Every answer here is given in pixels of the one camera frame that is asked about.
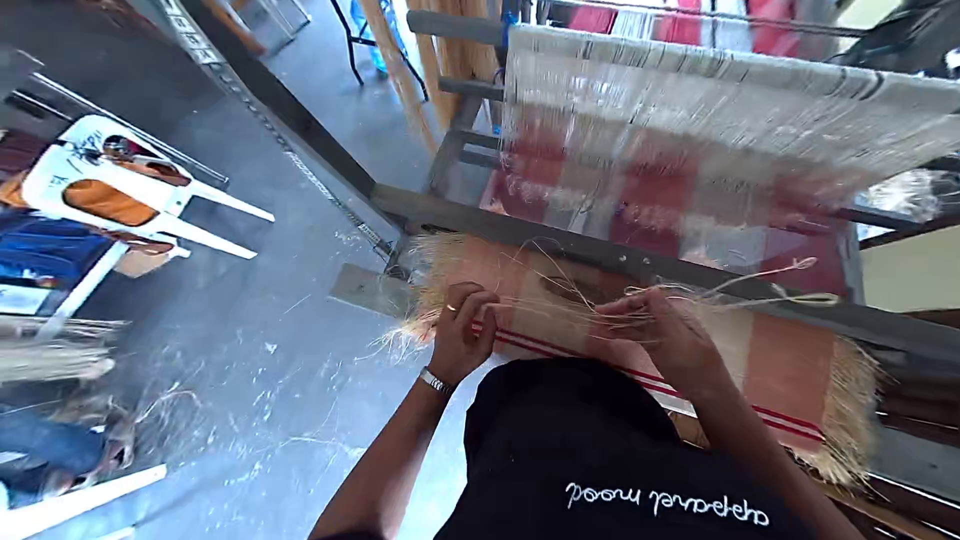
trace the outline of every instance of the white plastic chair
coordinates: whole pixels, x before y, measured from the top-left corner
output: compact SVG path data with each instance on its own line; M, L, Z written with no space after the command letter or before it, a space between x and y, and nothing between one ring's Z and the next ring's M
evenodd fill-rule
M174 167L180 174L190 179L190 183L185 186L170 185L118 166L110 158L99 156L105 151L105 141L114 135L129 139L156 156L156 158L138 156L135 160ZM84 151L93 151L96 154L87 154ZM143 225L131 227L73 208L64 202L63 191L80 180L97 180L108 184L156 210L158 214ZM181 220L180 214L194 195L243 210L267 221L275 221L274 215L268 211L249 205L193 178L150 143L124 126L99 115L84 116L63 132L58 137L58 142L51 145L40 156L23 181L23 199L32 208L50 217L72 219L108 231L126 231L144 238L170 242L175 246L177 241L174 236L178 236L238 257L256 256L256 252ZM176 250L178 252L173 255L186 257L190 253L182 248L176 248Z

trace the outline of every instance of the blue jeans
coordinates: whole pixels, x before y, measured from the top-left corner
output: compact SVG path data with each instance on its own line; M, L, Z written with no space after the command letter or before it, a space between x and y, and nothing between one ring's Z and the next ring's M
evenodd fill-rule
M0 463L0 481L7 486L12 506L38 500L50 471L78 476L100 463L106 438L78 424L52 422L30 410L0 404L0 451L27 457Z

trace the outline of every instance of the right hand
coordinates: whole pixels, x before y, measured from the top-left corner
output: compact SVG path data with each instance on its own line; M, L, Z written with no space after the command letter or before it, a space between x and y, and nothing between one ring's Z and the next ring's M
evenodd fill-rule
M674 306L663 291L650 288L596 307L601 315L646 312L653 317L636 326L605 328L601 337L639 342L660 374L685 398L691 400L715 388L732 384L727 367L709 334L683 306ZM609 319L611 323L619 322Z

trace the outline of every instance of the left hand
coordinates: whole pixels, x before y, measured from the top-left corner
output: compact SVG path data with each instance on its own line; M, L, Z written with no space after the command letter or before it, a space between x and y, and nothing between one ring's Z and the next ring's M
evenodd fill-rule
M484 289L479 283L457 283L446 290L446 307L437 321L433 357L427 364L430 373L447 384L457 385L490 357L496 317L488 304L499 301L495 292ZM480 335L473 335L473 319L484 306L487 308L484 310L483 330Z

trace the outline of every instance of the person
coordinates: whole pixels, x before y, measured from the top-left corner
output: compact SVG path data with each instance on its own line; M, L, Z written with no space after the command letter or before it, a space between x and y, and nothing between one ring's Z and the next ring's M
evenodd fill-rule
M496 321L484 307L497 295L472 282L446 295L430 362L310 540L396 537L446 390L492 352ZM642 342L693 403L711 450L684 444L653 397L601 361L508 362L481 380L467 412L467 485L436 538L862 539L756 416L707 333L662 291L596 308L640 309L651 323L598 338L615 350L630 349L616 349L621 339Z

